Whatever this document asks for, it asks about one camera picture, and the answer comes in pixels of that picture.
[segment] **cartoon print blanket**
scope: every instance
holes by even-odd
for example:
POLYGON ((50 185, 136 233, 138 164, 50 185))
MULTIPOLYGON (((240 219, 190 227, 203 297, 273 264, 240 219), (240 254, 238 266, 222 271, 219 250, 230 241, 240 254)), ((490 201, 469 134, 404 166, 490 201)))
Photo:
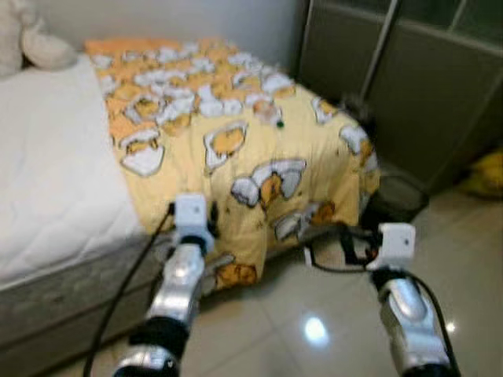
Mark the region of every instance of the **cartoon print blanket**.
POLYGON ((227 42, 110 39, 86 51, 147 231, 181 192, 218 205, 205 293, 256 282, 267 249, 294 246, 309 226, 356 224, 379 184, 351 117, 227 42))

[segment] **cartoon egg character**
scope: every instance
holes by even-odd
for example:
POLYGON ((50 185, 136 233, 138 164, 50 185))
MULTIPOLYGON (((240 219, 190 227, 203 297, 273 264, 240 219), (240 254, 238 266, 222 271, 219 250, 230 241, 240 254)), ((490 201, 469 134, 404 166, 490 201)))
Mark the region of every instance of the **cartoon egg character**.
POLYGON ((253 105, 253 113, 262 123, 272 126, 283 126, 283 114, 273 101, 260 100, 253 105))
POLYGON ((314 213, 310 214, 309 222, 312 225, 323 225, 330 222, 336 213, 336 205, 332 201, 319 203, 314 213))
POLYGON ((204 276, 201 282, 202 294, 209 295, 217 289, 217 274, 218 270, 225 265, 229 265, 236 261, 236 257, 231 254, 223 254, 206 264, 204 276))
POLYGON ((149 49, 143 53, 143 57, 146 60, 157 60, 159 57, 159 51, 155 51, 154 49, 149 49))
POLYGON ((187 81, 185 79, 182 79, 180 77, 172 77, 168 80, 169 86, 172 86, 174 88, 181 88, 185 85, 187 85, 187 81))
POLYGON ((186 59, 199 51, 199 44, 197 42, 186 42, 178 51, 178 59, 186 59))
POLYGON ((214 170, 243 146, 248 124, 237 120, 204 136, 206 166, 214 170))
POLYGON ((101 92, 103 93, 103 97, 107 97, 113 94, 113 92, 115 92, 119 86, 120 82, 117 82, 117 80, 112 75, 105 75, 103 77, 100 77, 100 88, 101 92))
POLYGON ((213 62, 227 62, 227 58, 229 55, 234 55, 237 51, 236 46, 228 46, 228 45, 213 45, 208 47, 206 51, 206 56, 213 62))
POLYGON ((216 75, 234 75, 241 71, 243 68, 229 63, 226 59, 217 60, 215 62, 216 75))
POLYGON ((253 265, 231 263, 224 265, 217 272, 217 287, 251 285, 257 281, 257 270, 253 265))
POLYGON ((164 147, 157 143, 159 135, 158 130, 147 129, 122 139, 119 147, 126 149, 126 155, 121 165, 141 177, 157 172, 164 157, 164 147))
POLYGON ((312 225, 329 223, 336 213, 336 205, 332 201, 309 203, 302 211, 294 211, 279 218, 273 223, 274 234, 278 241, 284 241, 290 236, 301 239, 312 225))
POLYGON ((258 203, 263 210, 279 196, 289 199, 306 169, 303 159, 283 159, 255 168, 250 177, 234 181, 231 194, 242 204, 253 208, 258 203))
POLYGON ((215 98, 221 101, 235 100, 242 102, 246 97, 246 91, 235 89, 230 79, 216 80, 211 84, 211 92, 215 98))
POLYGON ((316 114, 316 120, 320 124, 327 123, 337 113, 336 108, 320 97, 313 98, 311 105, 313 106, 314 114, 316 114))
POLYGON ((192 73, 187 77, 187 87, 192 90, 198 90, 202 86, 206 86, 211 84, 214 80, 214 76, 211 73, 207 73, 204 71, 199 71, 192 73))
POLYGON ((296 85, 287 75, 275 72, 263 78, 262 90, 274 98, 287 98, 295 95, 296 85))
POLYGON ((97 54, 90 57, 90 59, 93 62, 94 67, 97 69, 108 69, 113 63, 113 57, 110 57, 109 55, 97 54))
POLYGON ((179 136, 190 126, 191 113, 196 95, 187 88, 158 87, 157 94, 163 97, 164 109, 156 117, 156 124, 170 136, 179 136))
POLYGON ((250 71, 240 71, 233 76, 232 84, 234 89, 243 90, 249 93, 260 93, 260 77, 250 71))
POLYGON ((175 49, 171 49, 169 47, 163 46, 163 47, 159 48, 159 52, 156 56, 156 59, 161 64, 165 64, 165 63, 173 61, 173 60, 178 60, 179 59, 178 51, 176 51, 175 49))
POLYGON ((143 89, 131 82, 123 82, 113 93, 113 97, 122 101, 131 101, 139 96, 143 89))
POLYGON ((206 84, 198 89, 197 94, 200 98, 199 113, 208 118, 222 115, 238 115, 243 111, 243 105, 237 99, 217 98, 213 93, 212 84, 206 84))
POLYGON ((347 142, 347 146, 354 155, 360 156, 361 167, 366 170, 377 168, 377 156, 372 143, 360 126, 346 125, 340 130, 339 136, 347 142))
POLYGON ((207 57, 193 57, 190 62, 192 63, 192 67, 188 70, 190 75, 198 72, 212 73, 215 71, 215 65, 207 57))
POLYGON ((143 54, 138 51, 125 51, 120 59, 123 63, 130 63, 136 60, 143 60, 143 54))
POLYGON ((227 58, 230 64, 234 66, 241 66, 247 71, 259 72, 263 67, 263 63, 253 57, 250 53, 236 53, 234 55, 230 55, 227 58))
POLYGON ((132 100, 124 110, 124 115, 133 123, 155 120, 164 110, 165 103, 150 94, 141 94, 132 100))
POLYGON ((250 108, 259 101, 271 102, 273 98, 269 94, 265 93, 250 93, 244 99, 244 104, 250 108))
POLYGON ((276 240, 282 242, 290 236, 297 234, 300 231, 302 217, 302 213, 293 212, 276 220, 273 223, 276 240))
POLYGON ((139 86, 164 86, 173 78, 185 81, 187 79, 187 74, 178 69, 151 69, 136 74, 133 77, 133 82, 139 86))

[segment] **white wall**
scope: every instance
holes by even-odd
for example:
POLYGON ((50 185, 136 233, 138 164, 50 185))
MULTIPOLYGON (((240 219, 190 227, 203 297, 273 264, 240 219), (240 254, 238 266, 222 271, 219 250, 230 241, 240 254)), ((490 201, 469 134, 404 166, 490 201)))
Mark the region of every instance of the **white wall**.
POLYGON ((296 66, 307 0, 36 0, 51 31, 81 47, 113 36, 222 36, 269 64, 296 66))

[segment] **black joint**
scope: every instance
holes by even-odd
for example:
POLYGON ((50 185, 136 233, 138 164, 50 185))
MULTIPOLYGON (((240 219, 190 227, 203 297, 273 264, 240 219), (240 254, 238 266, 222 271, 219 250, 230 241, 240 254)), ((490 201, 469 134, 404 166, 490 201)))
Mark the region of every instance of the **black joint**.
POLYGON ((167 214, 170 214, 171 216, 174 215, 174 203, 170 203, 169 207, 167 208, 167 214))
POLYGON ((405 279, 407 275, 402 271, 394 269, 378 269, 372 272, 372 282, 379 292, 381 288, 390 280, 405 279))
POLYGON ((210 219, 207 222, 207 230, 211 233, 214 238, 220 237, 220 232, 218 230, 218 205, 217 202, 211 204, 210 219))
POLYGON ((159 346, 181 360, 188 339, 189 331, 179 320, 153 317, 136 328, 129 338, 129 343, 132 346, 159 346))
POLYGON ((162 369, 151 369, 145 367, 138 367, 133 365, 127 365, 121 367, 113 377, 179 377, 180 370, 178 369, 178 364, 173 363, 170 365, 165 365, 162 369))
POLYGON ((201 249, 201 255, 203 257, 206 255, 207 250, 206 250, 206 241, 203 240, 201 237, 198 236, 185 236, 182 238, 180 243, 191 243, 192 245, 197 245, 201 249))
POLYGON ((373 232, 372 234, 372 246, 379 248, 383 246, 383 233, 382 232, 373 232))

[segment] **gray cabinet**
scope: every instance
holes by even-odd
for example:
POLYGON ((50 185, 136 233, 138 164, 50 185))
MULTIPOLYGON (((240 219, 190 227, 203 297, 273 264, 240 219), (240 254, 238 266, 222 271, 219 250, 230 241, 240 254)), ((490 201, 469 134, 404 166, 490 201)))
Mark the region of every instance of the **gray cabinet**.
MULTIPOLYGON (((299 80, 321 95, 358 93, 383 15, 313 1, 299 80)), ((435 191, 503 137, 500 46, 400 19, 368 101, 382 157, 435 191)))

